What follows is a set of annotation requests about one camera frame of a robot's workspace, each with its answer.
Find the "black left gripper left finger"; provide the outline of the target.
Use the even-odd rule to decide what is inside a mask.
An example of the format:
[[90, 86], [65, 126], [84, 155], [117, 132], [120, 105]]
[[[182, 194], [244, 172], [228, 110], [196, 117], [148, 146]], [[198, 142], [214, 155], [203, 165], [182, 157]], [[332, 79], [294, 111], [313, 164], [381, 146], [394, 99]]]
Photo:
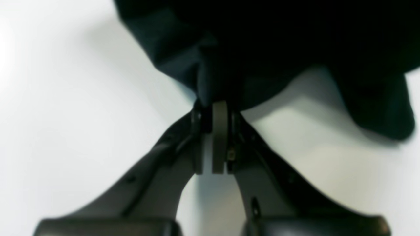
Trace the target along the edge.
[[43, 219], [35, 236], [181, 236], [182, 191], [202, 173], [201, 106], [195, 105], [105, 193], [81, 209]]

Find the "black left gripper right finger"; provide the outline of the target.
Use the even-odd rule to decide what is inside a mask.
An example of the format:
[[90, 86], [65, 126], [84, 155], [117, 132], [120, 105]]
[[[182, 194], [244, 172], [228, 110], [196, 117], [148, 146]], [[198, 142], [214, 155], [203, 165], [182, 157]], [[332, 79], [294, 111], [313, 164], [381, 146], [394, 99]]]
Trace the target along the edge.
[[234, 175], [246, 213], [242, 236], [390, 236], [382, 216], [318, 191], [225, 101], [212, 105], [212, 172]]

